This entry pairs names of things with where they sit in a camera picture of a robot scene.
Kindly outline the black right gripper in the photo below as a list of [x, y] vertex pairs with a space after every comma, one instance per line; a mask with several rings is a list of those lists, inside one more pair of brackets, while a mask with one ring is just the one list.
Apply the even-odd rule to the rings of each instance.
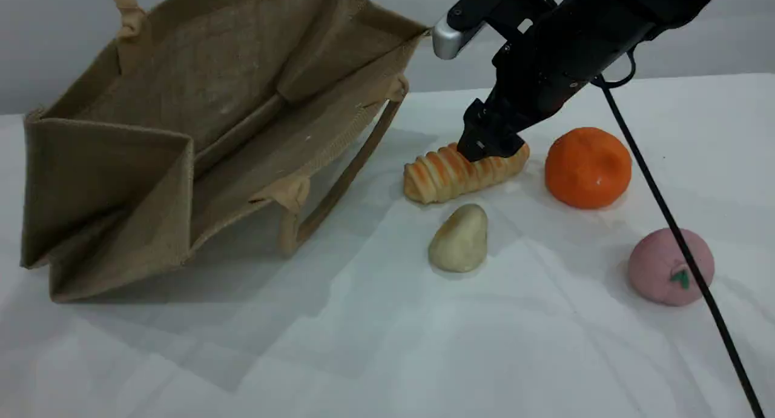
[[511, 158], [525, 145], [519, 131], [554, 115], [654, 26], [634, 0], [563, 0], [493, 57], [495, 86], [465, 111], [457, 151], [470, 163]]

